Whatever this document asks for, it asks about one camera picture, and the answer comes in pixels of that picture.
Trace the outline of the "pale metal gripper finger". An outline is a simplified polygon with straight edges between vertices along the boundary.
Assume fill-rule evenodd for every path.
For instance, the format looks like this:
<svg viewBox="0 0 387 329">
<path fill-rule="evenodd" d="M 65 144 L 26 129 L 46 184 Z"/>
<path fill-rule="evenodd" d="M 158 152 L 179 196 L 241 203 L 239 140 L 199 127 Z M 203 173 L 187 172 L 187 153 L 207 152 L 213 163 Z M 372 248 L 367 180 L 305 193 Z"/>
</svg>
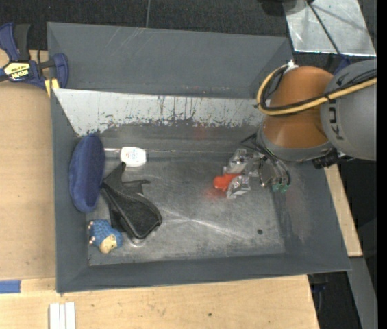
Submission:
<svg viewBox="0 0 387 329">
<path fill-rule="evenodd" d="M 238 196 L 244 195 L 251 190 L 250 178 L 245 175 L 237 175 L 230 180 L 228 184 L 226 197 L 237 198 Z"/>
<path fill-rule="evenodd" d="M 244 174 L 248 163 L 246 149 L 237 149 L 223 167 L 224 174 Z"/>
</svg>

